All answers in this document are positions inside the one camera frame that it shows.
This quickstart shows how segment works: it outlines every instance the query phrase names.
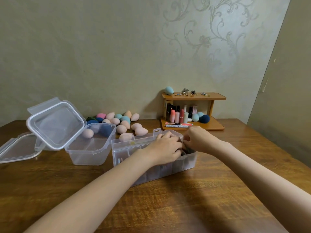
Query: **wooden table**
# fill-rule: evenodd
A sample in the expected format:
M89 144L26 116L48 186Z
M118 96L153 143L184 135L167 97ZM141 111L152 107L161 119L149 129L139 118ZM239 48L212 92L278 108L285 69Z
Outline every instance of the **wooden table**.
M212 134L311 193L311 170L238 119ZM158 120L140 120L150 132ZM0 144L26 132L25 121L0 128ZM0 165L0 232L22 232L57 204L113 167L75 166L44 151ZM216 158L199 153L196 167L130 188L96 232L286 232L243 182Z

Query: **container lid with latch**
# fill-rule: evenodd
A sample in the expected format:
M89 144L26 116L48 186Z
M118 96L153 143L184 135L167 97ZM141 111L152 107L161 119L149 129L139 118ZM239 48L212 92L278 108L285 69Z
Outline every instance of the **container lid with latch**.
M23 133L11 138L0 147L0 163L21 161L36 157L41 151L35 150L37 137L33 133Z
M28 111L32 114L26 121L28 129L52 150L69 145L86 126L85 118L75 106L58 98L33 106Z

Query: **floral wallpaper pattern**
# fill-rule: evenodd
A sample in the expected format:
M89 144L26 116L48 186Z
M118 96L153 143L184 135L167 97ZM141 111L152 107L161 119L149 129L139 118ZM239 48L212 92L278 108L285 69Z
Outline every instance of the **floral wallpaper pattern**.
M2 0L0 126L53 97L152 119L166 86L247 122L289 1Z

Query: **wooden shelf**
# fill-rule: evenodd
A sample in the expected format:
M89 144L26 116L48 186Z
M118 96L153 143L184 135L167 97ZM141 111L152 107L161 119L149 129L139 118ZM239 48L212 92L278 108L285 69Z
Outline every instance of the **wooden shelf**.
M191 93L188 92L187 96L175 96L175 95L166 95L165 92L162 93L162 97L166 101L202 101L202 100L209 100L209 101L223 101L227 98L223 95L216 93L216 92L207 92L210 96L204 96L201 95L201 93L195 94L194 96L191 96Z
M164 118L161 118L161 124L163 130L174 130L174 131L186 131L186 128L171 128L166 127L165 123L167 121ZM193 123L194 126L200 126L201 128L207 130L207 131L222 131L224 130L224 126L221 125L214 117L211 117L211 120L208 123L200 123L200 122L189 122Z

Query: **clear plastic organizer box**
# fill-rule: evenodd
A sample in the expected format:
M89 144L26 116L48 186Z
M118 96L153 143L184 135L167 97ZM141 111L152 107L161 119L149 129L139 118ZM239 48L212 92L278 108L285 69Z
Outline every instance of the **clear plastic organizer box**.
M37 137L35 151L61 150L69 154L75 165L102 165L115 139L114 124L86 124L85 118L69 101L53 98L28 109L32 114L26 122L29 130ZM82 136L90 128L94 136Z
M121 142L119 139L112 140L111 145L114 167L118 165L118 159L122 158L122 160L125 160L136 150L148 146L156 139L156 136L159 133L165 134L169 131L183 140L182 134L173 130L162 131L160 128L154 129L153 133L148 133L145 136L133 136L130 141ZM172 163L157 165L150 168L133 184L133 186L193 168L196 163L197 153L194 150L189 150L188 153L189 154L183 153L184 155L180 156Z

